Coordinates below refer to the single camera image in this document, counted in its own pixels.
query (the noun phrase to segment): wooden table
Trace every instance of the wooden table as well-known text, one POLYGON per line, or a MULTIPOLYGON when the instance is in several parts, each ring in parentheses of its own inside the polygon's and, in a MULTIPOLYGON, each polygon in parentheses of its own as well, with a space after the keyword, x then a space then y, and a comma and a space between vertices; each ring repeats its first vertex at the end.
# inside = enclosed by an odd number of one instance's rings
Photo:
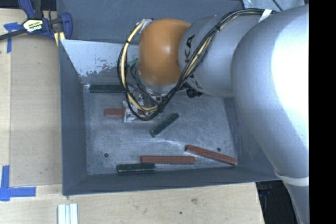
MULTIPOLYGON (((25 14, 21 10, 0 9, 0 35, 6 33, 3 28, 4 23, 21 23, 24 19, 25 14)), ((13 50, 19 49, 19 44, 24 43, 26 46, 32 46, 34 42, 37 44, 41 40, 44 42, 41 37, 13 38, 13 50)), ((45 42, 48 42, 47 46, 56 46, 56 44, 52 45, 51 40, 45 42)), ((11 123, 10 115, 16 115, 16 111, 11 111, 11 107, 12 109, 16 108, 16 106, 11 106, 11 88, 13 90, 16 87, 15 83, 20 82, 17 79, 15 81, 11 80, 13 75, 11 75, 11 70, 13 71, 11 63, 12 53, 7 53, 7 40, 0 41, 0 168, 4 165, 13 164, 15 170, 11 173, 11 176, 14 176, 15 180, 10 182, 17 182, 17 185, 24 185, 25 179, 28 183, 36 180, 38 184, 36 184, 36 197, 12 198, 9 202, 0 201, 1 224, 57 223, 57 205, 72 203, 78 204, 80 224, 265 223, 254 183, 63 196, 61 194, 61 177, 59 176, 61 164, 57 165, 60 150, 55 146, 50 147, 50 145, 55 145, 55 141, 60 138, 47 134, 43 139, 35 140, 36 143, 40 143, 38 145, 40 150, 31 151, 29 150, 29 144, 32 141, 29 138, 30 133, 27 133, 28 137, 18 139, 19 136, 15 133, 18 123, 16 123, 15 128, 11 123), (44 167, 44 173, 39 171, 41 167, 44 167), (25 175, 26 178, 23 180, 19 178, 25 175)), ((29 85, 28 83, 26 98, 29 98, 29 91, 31 91, 29 85)), ((22 122, 22 126, 19 126, 20 129, 28 131, 26 129, 32 128, 31 124, 28 126, 24 119, 22 122)))

